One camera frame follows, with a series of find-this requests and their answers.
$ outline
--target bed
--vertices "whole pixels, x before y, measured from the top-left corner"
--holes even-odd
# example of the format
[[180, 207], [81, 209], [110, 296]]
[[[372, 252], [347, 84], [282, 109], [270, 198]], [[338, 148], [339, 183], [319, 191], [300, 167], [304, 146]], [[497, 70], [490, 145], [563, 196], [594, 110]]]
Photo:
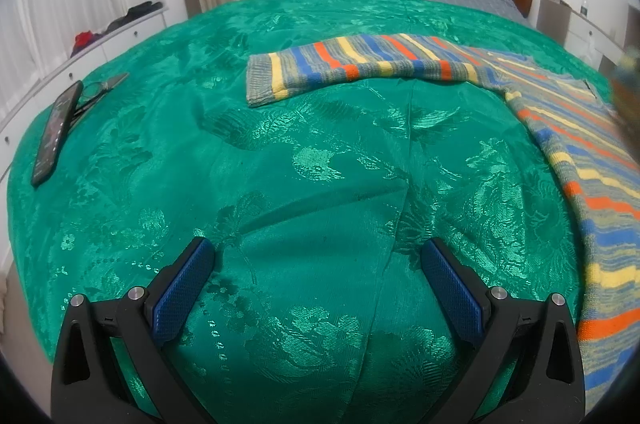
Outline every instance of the bed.
[[[530, 2], [513, 0], [523, 16]], [[389, 79], [246, 104], [251, 54], [398, 32], [524, 54], [608, 93], [541, 33], [436, 1], [242, 0], [159, 33], [86, 78], [130, 73], [74, 129], [49, 181], [30, 186], [46, 112], [16, 153], [10, 236], [49, 357], [71, 296], [147, 284], [194, 235], [218, 246], [220, 267], [167, 353], [222, 423], [418, 422], [465, 359], [417, 261], [430, 236], [515, 296], [562, 292], [579, 319], [575, 216], [501, 97]], [[607, 360], [590, 406], [622, 367]]]

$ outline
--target silver bolt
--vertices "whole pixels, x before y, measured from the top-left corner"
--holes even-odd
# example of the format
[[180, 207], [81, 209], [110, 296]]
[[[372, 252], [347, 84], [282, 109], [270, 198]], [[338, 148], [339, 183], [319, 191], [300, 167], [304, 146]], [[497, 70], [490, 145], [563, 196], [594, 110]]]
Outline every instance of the silver bolt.
[[76, 294], [71, 298], [71, 306], [79, 307], [80, 305], [82, 305], [83, 301], [84, 301], [84, 296], [82, 294]]
[[558, 294], [557, 292], [551, 295], [551, 301], [561, 307], [565, 303], [564, 296], [562, 294]]
[[127, 296], [129, 297], [129, 299], [133, 299], [133, 300], [140, 299], [144, 295], [145, 295], [144, 287], [132, 287], [129, 289], [129, 292], [127, 292]]
[[496, 299], [505, 299], [507, 297], [507, 291], [502, 287], [491, 287], [491, 296]]

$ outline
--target blue gripper pad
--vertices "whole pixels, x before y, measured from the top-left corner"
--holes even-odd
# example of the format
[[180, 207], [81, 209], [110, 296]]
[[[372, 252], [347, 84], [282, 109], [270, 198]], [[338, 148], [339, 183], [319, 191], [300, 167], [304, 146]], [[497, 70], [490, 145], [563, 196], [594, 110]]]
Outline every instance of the blue gripper pad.
[[214, 247], [203, 238], [153, 310], [151, 336], [157, 346], [174, 339], [213, 269]]
[[461, 340], [478, 346], [484, 338], [482, 310], [440, 249], [427, 240], [420, 250], [422, 271]]

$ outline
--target floor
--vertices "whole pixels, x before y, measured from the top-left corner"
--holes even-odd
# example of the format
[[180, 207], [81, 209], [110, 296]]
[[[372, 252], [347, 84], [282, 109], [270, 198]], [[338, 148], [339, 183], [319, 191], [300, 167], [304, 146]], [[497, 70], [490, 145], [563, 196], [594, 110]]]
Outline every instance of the floor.
[[15, 264], [9, 270], [6, 283], [5, 332], [0, 336], [0, 350], [36, 404], [50, 415], [51, 363], [33, 332]]

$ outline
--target smartphone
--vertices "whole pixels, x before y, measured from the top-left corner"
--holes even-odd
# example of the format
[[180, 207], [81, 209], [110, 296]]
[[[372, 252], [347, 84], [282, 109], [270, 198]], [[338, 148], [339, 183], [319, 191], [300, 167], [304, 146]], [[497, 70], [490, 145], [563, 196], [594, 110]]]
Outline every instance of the smartphone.
[[82, 81], [76, 81], [62, 92], [51, 107], [51, 113], [44, 128], [36, 162], [31, 174], [31, 185], [36, 188], [46, 181], [56, 169], [62, 145], [65, 143], [82, 94]]

